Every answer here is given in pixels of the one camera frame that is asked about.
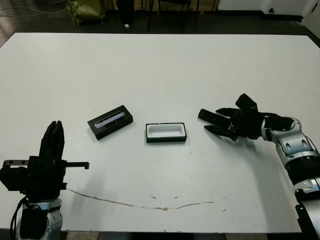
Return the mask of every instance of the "dark floor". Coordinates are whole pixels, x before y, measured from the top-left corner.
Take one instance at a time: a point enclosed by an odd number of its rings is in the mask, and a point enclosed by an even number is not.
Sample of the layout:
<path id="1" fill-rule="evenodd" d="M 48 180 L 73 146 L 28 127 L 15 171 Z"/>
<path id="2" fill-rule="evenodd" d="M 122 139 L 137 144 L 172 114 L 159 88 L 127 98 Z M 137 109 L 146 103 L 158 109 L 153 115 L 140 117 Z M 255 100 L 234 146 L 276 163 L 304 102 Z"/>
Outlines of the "dark floor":
<path id="1" fill-rule="evenodd" d="M 12 6 L 30 6 L 42 11 L 52 8 L 57 0 L 1 0 L 0 9 Z M 0 15 L 33 15 L 28 9 L 0 11 Z M 185 22 L 184 34 L 265 34 L 265 35 L 306 35 L 319 47 L 320 39 L 297 21 L 266 20 L 259 16 L 230 16 L 213 12 L 198 15 L 188 13 L 185 18 L 180 12 L 154 13 L 151 21 L 151 34 L 180 34 Z M 42 14 L 34 17 L 0 17 L 0 46 L 15 32 L 42 33 L 112 33 L 112 34 L 147 34 L 149 13 L 136 11 L 135 24 L 125 28 L 117 11 L 106 13 L 104 24 L 91 23 L 74 26 L 69 12 Z"/>

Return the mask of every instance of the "crack on table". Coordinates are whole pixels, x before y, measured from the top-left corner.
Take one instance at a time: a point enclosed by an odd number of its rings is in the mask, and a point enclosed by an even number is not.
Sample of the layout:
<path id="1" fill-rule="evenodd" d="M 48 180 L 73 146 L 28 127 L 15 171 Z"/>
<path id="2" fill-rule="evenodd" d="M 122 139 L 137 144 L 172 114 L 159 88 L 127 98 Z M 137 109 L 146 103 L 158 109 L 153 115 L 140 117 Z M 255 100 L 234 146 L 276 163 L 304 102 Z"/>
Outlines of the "crack on table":
<path id="1" fill-rule="evenodd" d="M 186 204 L 186 205 L 179 206 L 179 207 L 148 207 L 148 206 L 138 206 L 138 205 L 127 204 L 127 203 L 123 203 L 123 202 L 119 202 L 119 201 L 112 201 L 112 200 L 108 200 L 108 199 L 99 198 L 99 197 L 96 197 L 96 196 L 89 196 L 89 195 L 77 192 L 75 190 L 72 190 L 70 188 L 67 188 L 67 190 L 70 191 L 70 192 L 73 192 L 75 194 L 78 194 L 80 196 L 83 196 L 85 198 L 89 198 L 89 199 L 99 200 L 99 201 L 108 202 L 108 203 L 112 203 L 112 204 L 119 204 L 119 205 L 123 205 L 123 206 L 127 206 L 127 207 L 134 207 L 134 208 L 140 208 L 140 209 L 153 209 L 153 210 L 161 210 L 161 211 L 177 210 L 177 209 L 182 209 L 182 208 L 189 207 L 189 206 L 194 206 L 194 205 L 213 204 L 213 203 L 215 203 L 214 201 L 204 201 L 204 202 L 190 203 L 190 204 Z"/>

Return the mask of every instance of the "white table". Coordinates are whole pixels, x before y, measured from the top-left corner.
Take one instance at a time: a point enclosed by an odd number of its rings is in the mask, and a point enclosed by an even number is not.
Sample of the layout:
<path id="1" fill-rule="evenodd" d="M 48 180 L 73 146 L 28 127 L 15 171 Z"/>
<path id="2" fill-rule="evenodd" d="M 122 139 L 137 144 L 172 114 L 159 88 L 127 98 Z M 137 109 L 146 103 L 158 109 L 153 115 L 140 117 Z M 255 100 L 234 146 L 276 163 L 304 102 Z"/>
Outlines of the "white table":
<path id="1" fill-rule="evenodd" d="M 37 155 L 62 121 L 63 159 L 90 162 L 67 170 L 63 230 L 299 232 L 274 144 L 219 138 L 197 116 L 247 93 L 319 147 L 319 66 L 307 36 L 16 33 L 0 48 L 0 159 Z M 87 121 L 122 104 L 134 122 L 97 141 Z M 168 122 L 186 143 L 146 144 L 145 124 Z M 8 228 L 22 195 L 0 196 Z"/>

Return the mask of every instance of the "robotic hand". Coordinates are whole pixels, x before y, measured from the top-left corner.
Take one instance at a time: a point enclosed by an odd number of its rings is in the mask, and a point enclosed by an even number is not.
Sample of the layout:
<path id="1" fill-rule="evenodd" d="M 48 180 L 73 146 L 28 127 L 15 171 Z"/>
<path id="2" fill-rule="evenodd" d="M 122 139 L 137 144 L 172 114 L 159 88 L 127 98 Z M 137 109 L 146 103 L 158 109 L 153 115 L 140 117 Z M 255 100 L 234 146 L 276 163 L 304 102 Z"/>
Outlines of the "robotic hand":
<path id="1" fill-rule="evenodd" d="M 65 145 L 64 129 L 60 121 L 47 128 L 39 156 L 29 160 L 6 160 L 0 169 L 0 181 L 9 191 L 20 191 L 25 197 L 19 202 L 10 225 L 11 240 L 57 240 L 63 223 L 60 213 L 60 190 L 67 167 L 84 167 L 88 162 L 62 160 Z M 22 206 L 22 217 L 17 224 L 17 213 Z"/>
<path id="2" fill-rule="evenodd" d="M 309 240 L 320 239 L 320 154 L 302 133 L 293 117 L 259 112 L 257 104 L 242 94 L 235 108 L 220 108 L 216 113 L 201 109 L 198 117 L 213 125 L 204 126 L 213 134 L 236 141 L 238 137 L 274 142 L 276 151 L 294 185 L 295 207 L 301 231 Z"/>

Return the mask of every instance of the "black cable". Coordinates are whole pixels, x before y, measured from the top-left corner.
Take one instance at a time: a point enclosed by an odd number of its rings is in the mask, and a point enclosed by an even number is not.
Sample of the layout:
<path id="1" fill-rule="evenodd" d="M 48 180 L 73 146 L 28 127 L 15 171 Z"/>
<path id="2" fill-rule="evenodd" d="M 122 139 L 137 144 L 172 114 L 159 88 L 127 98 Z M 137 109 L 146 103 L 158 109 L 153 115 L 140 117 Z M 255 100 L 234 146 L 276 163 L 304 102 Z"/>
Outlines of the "black cable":
<path id="1" fill-rule="evenodd" d="M 16 240 L 16 227 L 17 227 L 17 214 L 19 209 L 21 208 L 22 204 L 27 202 L 27 196 L 22 198 L 18 205 L 16 206 L 16 210 L 12 216 L 11 223 L 10 223 L 10 238 L 11 240 Z"/>

